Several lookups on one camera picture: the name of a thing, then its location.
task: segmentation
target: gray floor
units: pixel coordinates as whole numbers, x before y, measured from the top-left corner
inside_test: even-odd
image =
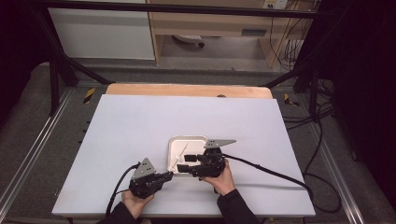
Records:
[[[257,40],[208,37],[204,41],[205,47],[199,49],[194,45],[178,43],[172,37],[167,37],[160,65],[147,62],[136,65],[134,62],[126,61],[106,61],[106,63],[101,61],[101,66],[98,66],[98,63],[94,64],[95,62],[86,61],[85,63],[95,66],[93,70],[101,76],[121,82],[257,86],[281,74],[279,67],[268,69],[265,66],[265,59],[258,50]],[[79,141],[82,141],[84,137],[83,130],[89,128],[87,121],[91,120],[100,95],[106,91],[106,86],[99,86],[83,75],[80,77],[84,80],[83,85],[73,89],[63,115],[7,213],[8,221],[21,217],[29,218],[28,221],[32,223],[63,220],[62,217],[56,217],[50,213],[56,201],[56,192],[62,188],[76,157]],[[289,88],[293,81],[291,79],[283,83],[282,87],[274,88],[273,95],[279,102],[283,116],[304,117],[301,106],[284,103],[285,92],[292,99],[297,99],[294,98],[295,95]],[[82,102],[90,86],[95,87],[95,93],[91,101],[85,105]],[[40,66],[33,72],[20,102],[14,107],[6,125],[0,130],[0,157],[2,158],[0,192],[6,190],[8,183],[18,171],[35,138],[49,118],[49,111],[49,69],[46,66]],[[365,222],[396,223],[395,212],[370,176],[366,166],[352,160],[350,145],[345,138],[344,131],[340,128],[338,118],[327,117],[322,123],[326,142]],[[303,170],[317,142],[309,125],[290,130],[289,135],[297,161]],[[314,160],[309,172],[331,181],[320,155]],[[337,205],[336,197],[329,187],[310,177],[306,179],[306,183],[315,193],[315,204],[327,209],[332,209]],[[296,220],[281,218],[276,221],[291,223]],[[172,220],[172,222],[181,223],[178,220]],[[349,223],[349,220],[344,209],[335,214],[317,210],[317,215],[307,218],[306,222]],[[155,220],[154,223],[165,223],[165,221]]]

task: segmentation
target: white tabletop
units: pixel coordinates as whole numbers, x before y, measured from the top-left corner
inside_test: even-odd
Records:
[[[166,172],[168,142],[176,135],[236,139],[223,153],[303,181],[276,100],[185,96],[103,95],[52,213],[102,217],[124,171],[149,158]],[[309,217],[306,190],[240,161],[233,179],[257,216]],[[134,171],[119,189],[127,189]],[[194,177],[175,175],[142,217],[219,217],[218,195]],[[120,201],[120,195],[114,205]]]

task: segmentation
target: silver bracket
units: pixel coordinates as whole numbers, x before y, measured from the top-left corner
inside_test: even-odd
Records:
[[[151,164],[148,158],[145,158],[142,163],[140,163],[139,167],[134,171],[134,175],[132,176],[132,180],[141,178],[146,175],[155,174],[154,166]]]
[[[207,140],[204,148],[215,148],[215,147],[223,147],[229,144],[236,142],[236,140],[229,139],[209,139]]]

